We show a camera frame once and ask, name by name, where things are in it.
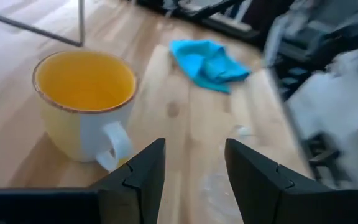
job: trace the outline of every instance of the metal frame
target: metal frame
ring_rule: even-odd
[[[62,37],[58,34],[54,34],[54,33],[48,32],[46,30],[42,30],[42,29],[36,28],[34,26],[25,24],[23,22],[19,22],[19,21],[15,21],[13,19],[6,18],[1,15],[0,15],[0,22],[9,24],[11,26],[18,27],[20,29],[24,29],[24,30],[27,30],[27,31],[30,31],[33,33],[36,33],[39,35],[42,35],[45,37],[49,37],[54,40],[58,40],[60,42],[66,43],[66,44],[74,45],[76,47],[82,47],[82,46],[84,46],[84,42],[85,42],[84,12],[85,12],[84,0],[78,0],[78,25],[79,25],[79,30],[80,30],[80,41],[71,40],[66,37]]]

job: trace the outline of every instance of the mug handle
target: mug handle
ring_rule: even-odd
[[[111,151],[108,150],[97,153],[96,160],[103,168],[112,172],[117,168],[120,159],[133,155],[134,150],[132,142],[120,122],[115,121],[109,123],[103,126],[102,130],[108,136],[112,144],[112,150],[114,151],[115,157],[113,157]]]

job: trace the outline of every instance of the black machine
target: black machine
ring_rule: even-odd
[[[229,180],[244,223],[358,224],[358,190],[333,190],[233,139]],[[158,139],[88,188],[0,189],[0,223],[156,223],[165,176]]]
[[[299,31],[282,37],[278,50],[308,70],[324,70],[337,54],[358,49],[358,0],[316,2],[320,4],[310,9]],[[288,26],[297,19],[291,17]]]
[[[200,26],[215,30],[230,37],[250,43],[259,49],[263,49],[274,20],[279,15],[288,11],[294,0],[254,1],[249,6],[249,10],[242,20],[252,27],[252,29],[248,31],[239,30],[233,26],[209,18],[215,13],[222,12],[233,5],[240,4],[242,1],[243,0],[223,0],[217,4],[206,6],[195,11],[181,7],[179,0],[136,0],[136,3],[161,14],[168,14],[189,22],[194,22]]]

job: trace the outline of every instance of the wooden tabletop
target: wooden tabletop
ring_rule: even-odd
[[[0,0],[0,14],[78,38],[76,1]],[[234,83],[230,95],[199,88],[169,54],[175,39],[220,42],[254,73]],[[127,127],[135,148],[167,139],[159,223],[207,220],[202,181],[223,159],[219,146],[236,125],[250,132],[244,143],[308,175],[270,74],[253,47],[126,1],[94,0],[86,2],[86,48],[123,58],[139,77]],[[95,163],[74,162],[60,153],[39,116],[32,70],[47,55],[73,49],[0,23],[0,187],[83,187],[107,174]]]

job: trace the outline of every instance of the wooden table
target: wooden table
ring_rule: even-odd
[[[0,0],[0,13],[75,37],[76,1]],[[231,95],[195,86],[168,52],[174,39],[213,39],[254,73]],[[159,223],[201,223],[208,214],[201,180],[222,159],[219,145],[235,125],[250,130],[255,150],[308,175],[258,51],[242,42],[176,19],[164,19],[118,0],[86,2],[86,48],[128,61],[141,80],[127,127],[137,150],[167,139]],[[31,85],[45,56],[73,47],[0,23],[0,187],[87,186],[107,173],[73,162],[44,132]]]

